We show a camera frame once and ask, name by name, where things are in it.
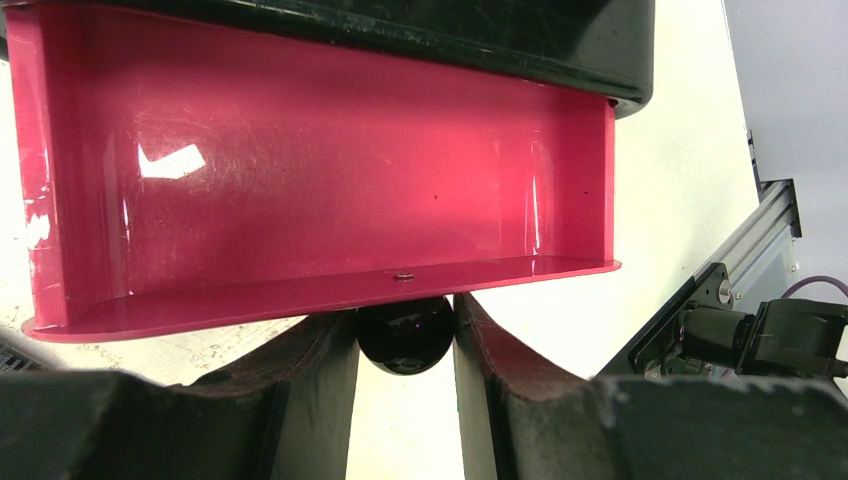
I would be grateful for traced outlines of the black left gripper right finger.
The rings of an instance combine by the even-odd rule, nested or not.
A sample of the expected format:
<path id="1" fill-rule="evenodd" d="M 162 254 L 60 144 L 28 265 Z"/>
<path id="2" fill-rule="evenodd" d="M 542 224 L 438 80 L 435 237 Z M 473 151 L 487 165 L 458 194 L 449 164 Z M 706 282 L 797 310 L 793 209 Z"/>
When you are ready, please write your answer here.
<path id="1" fill-rule="evenodd" d="M 454 299 L 469 479 L 843 479 L 847 401 L 795 379 L 582 379 Z"/>

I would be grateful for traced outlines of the pink drawer with black knob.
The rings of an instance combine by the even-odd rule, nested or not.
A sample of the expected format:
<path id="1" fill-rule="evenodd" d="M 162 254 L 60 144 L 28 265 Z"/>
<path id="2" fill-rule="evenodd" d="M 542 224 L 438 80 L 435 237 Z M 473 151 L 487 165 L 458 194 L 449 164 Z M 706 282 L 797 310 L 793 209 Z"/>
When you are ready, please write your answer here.
<path id="1" fill-rule="evenodd" d="M 90 2 L 4 13 L 33 339 L 617 268 L 600 95 Z"/>

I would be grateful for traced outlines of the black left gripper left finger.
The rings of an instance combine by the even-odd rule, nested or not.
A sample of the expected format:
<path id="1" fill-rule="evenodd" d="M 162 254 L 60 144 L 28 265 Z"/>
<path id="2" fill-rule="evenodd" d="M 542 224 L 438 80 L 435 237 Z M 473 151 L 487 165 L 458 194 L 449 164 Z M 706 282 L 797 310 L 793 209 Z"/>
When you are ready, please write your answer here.
<path id="1" fill-rule="evenodd" d="M 340 479 L 358 348 L 311 315 L 189 385 L 119 371 L 1 377 L 5 479 Z"/>

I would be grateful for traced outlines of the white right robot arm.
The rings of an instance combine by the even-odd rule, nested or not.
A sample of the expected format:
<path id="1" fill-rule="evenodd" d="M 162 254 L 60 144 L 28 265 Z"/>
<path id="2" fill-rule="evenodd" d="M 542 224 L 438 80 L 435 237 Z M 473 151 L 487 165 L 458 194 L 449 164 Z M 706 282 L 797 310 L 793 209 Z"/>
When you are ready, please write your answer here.
<path id="1" fill-rule="evenodd" d="M 755 314 L 697 306 L 678 315 L 681 356 L 732 369 L 738 375 L 845 378 L 836 358 L 847 307 L 804 299 L 776 299 Z"/>

